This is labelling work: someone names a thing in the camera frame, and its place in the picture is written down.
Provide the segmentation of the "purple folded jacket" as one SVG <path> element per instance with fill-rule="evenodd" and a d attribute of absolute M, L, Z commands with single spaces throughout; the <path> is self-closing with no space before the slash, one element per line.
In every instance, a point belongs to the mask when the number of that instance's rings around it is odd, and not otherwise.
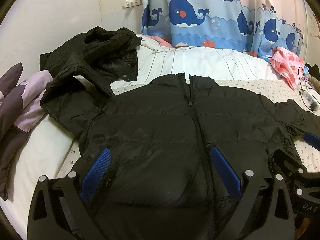
<path fill-rule="evenodd" d="M 53 78 L 47 70 L 18 83 L 21 63 L 1 77 L 1 199 L 8 198 L 10 163 L 19 147 L 28 139 L 33 127 L 44 116 L 40 101 Z"/>

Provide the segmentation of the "black puffer jacket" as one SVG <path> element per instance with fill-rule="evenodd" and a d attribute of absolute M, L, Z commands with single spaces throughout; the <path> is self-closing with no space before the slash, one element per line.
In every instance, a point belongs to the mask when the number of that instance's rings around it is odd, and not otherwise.
<path fill-rule="evenodd" d="M 272 156 L 280 149 L 302 164 L 293 140 L 319 136 L 319 117 L 293 100 L 273 103 L 201 76 L 160 76 L 115 95 L 64 75 L 40 105 L 78 141 L 72 170 L 110 150 L 109 168 L 87 201 L 107 239 L 216 239 L 237 201 L 214 170 L 211 149 L 238 173 L 281 174 L 290 197 L 290 178 Z"/>

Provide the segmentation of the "wall power socket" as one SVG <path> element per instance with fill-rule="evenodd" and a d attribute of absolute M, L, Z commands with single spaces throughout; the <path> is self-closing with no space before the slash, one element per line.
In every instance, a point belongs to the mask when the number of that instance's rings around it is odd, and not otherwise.
<path fill-rule="evenodd" d="M 142 4 L 141 0 L 124 0 L 123 1 L 123 7 L 125 9 L 131 8 L 131 7 L 137 7 L 137 6 L 140 6 L 141 4 Z"/>

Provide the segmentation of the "pink checkered cloth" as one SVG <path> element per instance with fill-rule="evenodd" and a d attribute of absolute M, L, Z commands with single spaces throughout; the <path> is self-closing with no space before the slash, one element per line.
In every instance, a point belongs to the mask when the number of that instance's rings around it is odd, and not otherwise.
<path fill-rule="evenodd" d="M 292 90 L 298 87 L 305 67 L 305 62 L 299 56 L 283 47 L 277 47 L 273 50 L 269 64 Z"/>

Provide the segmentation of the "white power strip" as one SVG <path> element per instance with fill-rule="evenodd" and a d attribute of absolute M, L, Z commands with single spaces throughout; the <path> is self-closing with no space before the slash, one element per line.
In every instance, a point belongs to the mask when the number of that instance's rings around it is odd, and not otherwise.
<path fill-rule="evenodd" d="M 309 90 L 303 90 L 301 95 L 303 102 L 308 109 L 311 111 L 319 110 L 319 101 L 310 93 Z"/>

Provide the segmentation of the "pink pillow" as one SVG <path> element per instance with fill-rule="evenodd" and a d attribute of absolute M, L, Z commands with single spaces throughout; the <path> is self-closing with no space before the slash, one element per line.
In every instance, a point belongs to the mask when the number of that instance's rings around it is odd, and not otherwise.
<path fill-rule="evenodd" d="M 150 35 L 146 35 L 146 37 L 155 40 L 159 43 L 159 45 L 161 47 L 168 47 L 168 48 L 173 48 L 173 46 L 171 45 L 170 42 L 168 42 L 165 38 L 161 38 L 159 36 L 150 36 Z"/>

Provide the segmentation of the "whale print curtain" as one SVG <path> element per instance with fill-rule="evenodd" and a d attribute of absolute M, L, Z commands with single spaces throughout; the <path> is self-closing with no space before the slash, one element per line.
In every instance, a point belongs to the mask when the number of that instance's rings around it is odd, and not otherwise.
<path fill-rule="evenodd" d="M 142 0 L 141 32 L 175 47 L 214 47 L 271 55 L 300 53 L 304 0 Z"/>

